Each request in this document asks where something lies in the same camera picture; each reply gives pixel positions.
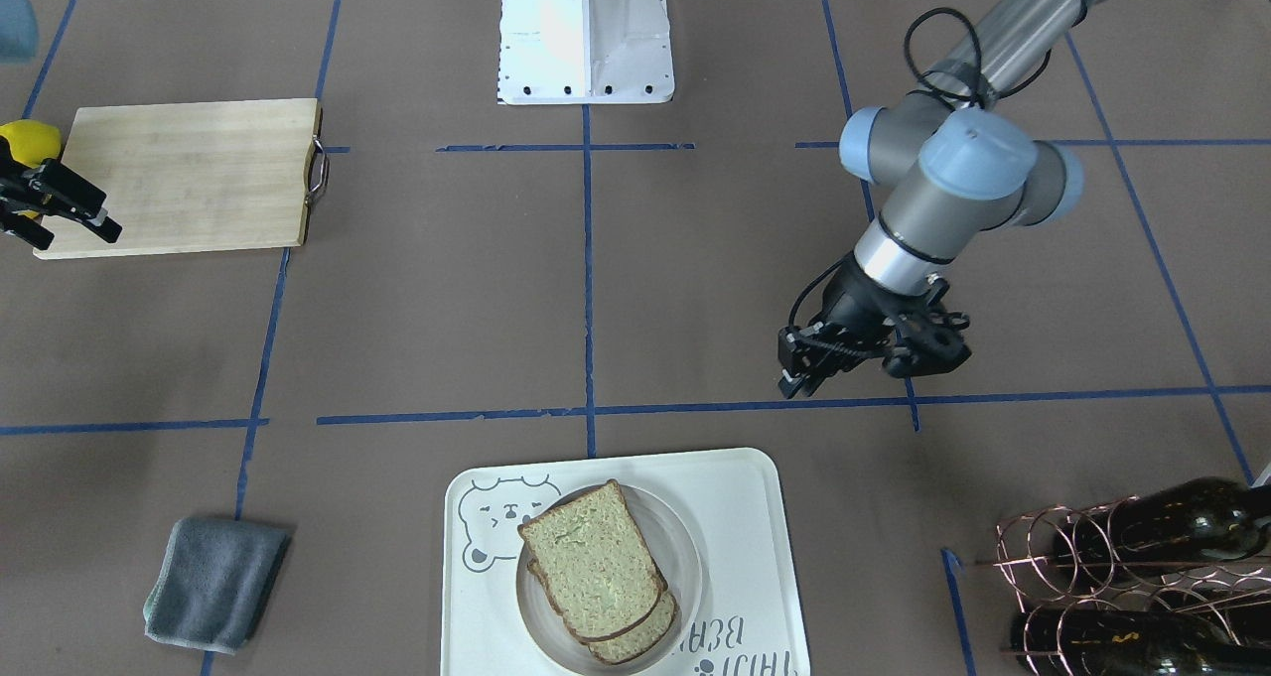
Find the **dark glass bottle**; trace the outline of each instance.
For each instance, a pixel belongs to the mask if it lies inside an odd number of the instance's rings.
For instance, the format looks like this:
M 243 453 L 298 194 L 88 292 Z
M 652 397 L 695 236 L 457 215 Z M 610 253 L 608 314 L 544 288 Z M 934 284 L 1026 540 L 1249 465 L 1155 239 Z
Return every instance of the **dark glass bottle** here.
M 1232 646 L 1211 623 L 1172 612 L 1045 607 L 1031 619 L 1024 614 L 1016 618 L 1010 648 L 1035 654 L 1032 663 L 1038 673 L 1066 675 L 1064 662 L 1047 654 L 1061 652 L 1077 675 L 1271 675 L 1271 649 Z M 1018 658 L 1032 671 L 1026 657 Z
M 1267 545 L 1267 524 L 1271 524 L 1271 487 L 1248 489 L 1223 478 L 1199 478 L 1079 521 L 1068 527 L 1066 535 L 1085 564 L 1111 562 L 1108 541 L 1122 563 L 1213 563 L 1247 559 L 1262 551 Z M 1099 530 L 1107 534 L 1107 540 Z M 1071 550 L 1057 535 L 1054 554 L 1059 564 L 1071 564 Z M 1139 577 L 1157 577 L 1179 568 L 1132 565 L 1129 571 Z M 1099 574 L 1098 568 L 1089 572 Z M 1131 577 L 1121 569 L 1113 578 L 1124 582 Z
M 1158 601 L 1152 605 L 1154 610 L 1211 604 L 1214 609 L 1190 609 L 1188 614 L 1223 626 L 1223 621 L 1218 618 L 1218 612 L 1221 612 L 1227 626 L 1232 628 L 1242 644 L 1271 648 L 1271 593 L 1196 587 L 1190 593 L 1173 590 L 1163 591 L 1155 596 L 1155 600 Z

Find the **folded towel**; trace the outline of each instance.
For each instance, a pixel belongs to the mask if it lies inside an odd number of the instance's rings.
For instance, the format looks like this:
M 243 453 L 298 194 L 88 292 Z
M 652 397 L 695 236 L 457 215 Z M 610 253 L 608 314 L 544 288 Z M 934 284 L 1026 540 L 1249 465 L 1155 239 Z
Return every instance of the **folded towel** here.
M 0 0 L 0 62 L 31 61 L 37 46 L 39 33 L 31 1 Z
M 290 536 L 273 527 L 187 517 L 172 529 L 141 614 L 146 635 L 235 653 L 255 632 Z

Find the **bread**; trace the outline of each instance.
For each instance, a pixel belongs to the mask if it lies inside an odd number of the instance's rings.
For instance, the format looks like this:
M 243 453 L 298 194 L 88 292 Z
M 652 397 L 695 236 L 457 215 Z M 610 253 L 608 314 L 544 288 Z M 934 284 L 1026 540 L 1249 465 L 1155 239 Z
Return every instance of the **bread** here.
M 662 598 L 658 600 L 653 611 L 634 629 L 613 639 L 592 642 L 587 644 L 587 648 L 591 651 L 591 656 L 611 666 L 625 663 L 657 646 L 662 637 L 671 630 L 671 624 L 679 610 L 680 606 L 675 602 L 671 592 L 662 592 Z
M 639 626 L 666 592 L 614 480 L 517 530 L 552 607 L 585 644 Z

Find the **bear face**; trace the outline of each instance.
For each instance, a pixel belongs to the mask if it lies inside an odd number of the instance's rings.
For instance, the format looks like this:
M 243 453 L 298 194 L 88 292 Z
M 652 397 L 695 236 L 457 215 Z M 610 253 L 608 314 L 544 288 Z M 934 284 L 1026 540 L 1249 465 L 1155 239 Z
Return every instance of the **bear face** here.
M 464 524 L 468 545 L 464 567 L 486 572 L 500 559 L 516 559 L 521 554 L 517 526 L 538 517 L 561 498 L 561 489 L 548 482 L 512 478 L 480 485 L 473 480 L 459 498 L 459 520 Z

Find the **white tray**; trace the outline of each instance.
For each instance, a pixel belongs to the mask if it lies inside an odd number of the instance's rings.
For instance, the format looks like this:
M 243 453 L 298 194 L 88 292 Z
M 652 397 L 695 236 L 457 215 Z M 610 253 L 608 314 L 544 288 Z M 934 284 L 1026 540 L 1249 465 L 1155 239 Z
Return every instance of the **white tray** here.
M 758 450 L 732 449 L 478 468 L 454 478 L 446 490 L 442 676 L 574 673 L 544 654 L 525 626 L 516 525 L 609 479 L 662 499 L 703 563 L 700 602 L 681 605 L 680 644 L 641 675 L 811 673 L 777 466 Z M 482 512 L 486 506 L 493 508 Z

